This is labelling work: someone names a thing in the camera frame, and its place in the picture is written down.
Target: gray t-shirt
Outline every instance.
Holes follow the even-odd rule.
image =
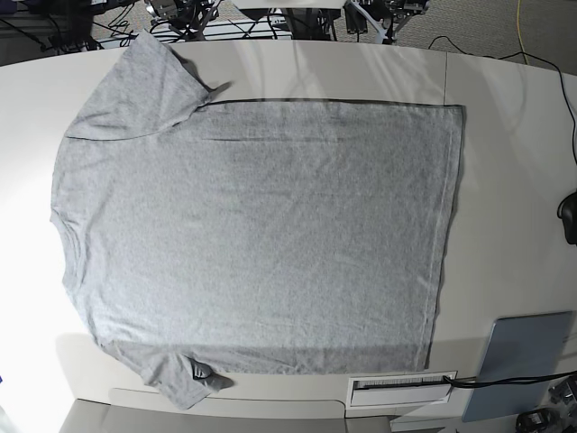
[[[213,372],[423,369],[462,109],[209,99],[143,33],[66,132],[52,221],[96,343],[183,409]]]

